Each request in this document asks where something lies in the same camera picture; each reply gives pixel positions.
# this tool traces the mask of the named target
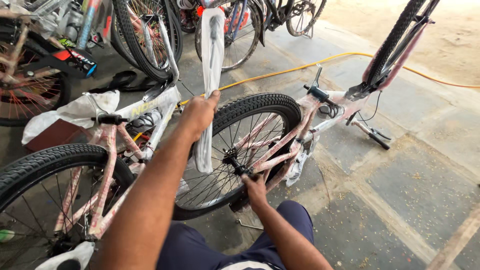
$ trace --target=right hand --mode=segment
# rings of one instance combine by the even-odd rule
[[[268,206],[267,202],[267,190],[265,187],[265,179],[262,174],[256,174],[253,179],[243,174],[241,177],[242,182],[247,186],[248,197],[250,198],[250,204],[253,211],[261,207]]]
[[[208,99],[196,96],[185,106],[177,129],[187,132],[192,138],[192,143],[200,138],[202,131],[212,122],[219,99],[220,91],[215,90]]]

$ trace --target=brake lever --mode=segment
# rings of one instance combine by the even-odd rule
[[[370,129],[372,130],[372,133],[373,133],[373,134],[375,134],[375,135],[378,134],[378,135],[382,136],[383,138],[385,138],[385,139],[387,139],[387,140],[392,140],[392,138],[389,138],[389,137],[383,135],[380,131],[378,131],[378,130],[372,128],[372,127],[371,127]]]

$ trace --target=plastic-wrapped bicycle frame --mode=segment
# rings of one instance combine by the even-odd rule
[[[159,21],[161,35],[165,37],[166,49],[168,52],[172,52],[170,43],[168,41],[167,31],[163,25],[162,21]],[[127,130],[125,129],[125,123],[120,125],[114,124],[101,124],[100,127],[96,130],[92,140],[89,144],[102,145],[108,152],[108,161],[103,172],[102,183],[100,189],[88,200],[80,209],[75,213],[72,213],[72,204],[75,200],[77,187],[80,180],[81,168],[75,168],[72,171],[72,179],[69,183],[70,189],[67,189],[67,192],[62,200],[62,211],[59,213],[57,222],[55,225],[55,232],[64,232],[67,233],[82,217],[84,214],[90,213],[92,219],[90,221],[88,231],[86,232],[87,236],[94,239],[100,239],[106,229],[110,226],[115,213],[120,208],[121,204],[125,200],[125,197],[128,195],[129,191],[133,187],[132,184],[115,202],[112,208],[108,213],[103,216],[103,210],[105,207],[105,201],[107,199],[107,194],[110,186],[113,184],[113,169],[115,167],[115,162],[117,158],[117,148],[116,148],[116,134],[117,131],[120,133],[121,138],[127,145],[127,148],[133,153],[133,155],[139,160],[150,160],[154,153],[155,148],[160,141],[160,138],[169,122],[172,113],[181,100],[180,93],[175,86],[178,74],[178,68],[173,58],[173,53],[168,53],[168,61],[172,67],[173,78],[174,80],[169,84],[168,89],[161,92],[161,89],[152,88],[146,92],[144,98],[134,104],[131,104],[121,110],[114,112],[113,114],[121,115],[122,118],[128,118],[130,121],[137,119],[141,115],[144,115],[147,112],[152,111],[153,109],[158,108],[162,113],[163,117],[159,123],[156,124],[150,140],[146,143],[147,147],[144,151],[140,150],[135,142],[132,140]],[[102,113],[103,110],[96,105],[95,100],[89,96],[92,101],[92,105],[97,111],[97,115]],[[130,170],[132,172],[140,173],[145,168],[144,163],[134,163],[130,165]]]

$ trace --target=black cloth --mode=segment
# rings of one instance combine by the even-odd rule
[[[298,202],[284,201],[276,209],[313,244],[313,225],[307,210]],[[285,270],[275,245],[263,232],[253,245],[236,255],[224,255],[209,248],[194,228],[173,221],[157,262],[157,270],[217,270],[240,261],[258,261]]]

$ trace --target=green object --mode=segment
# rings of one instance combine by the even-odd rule
[[[75,47],[76,46],[75,43],[73,43],[71,40],[66,39],[66,38],[59,39],[59,42],[65,47]]]
[[[15,236],[14,231],[0,230],[0,243],[6,243],[10,241],[14,236]]]

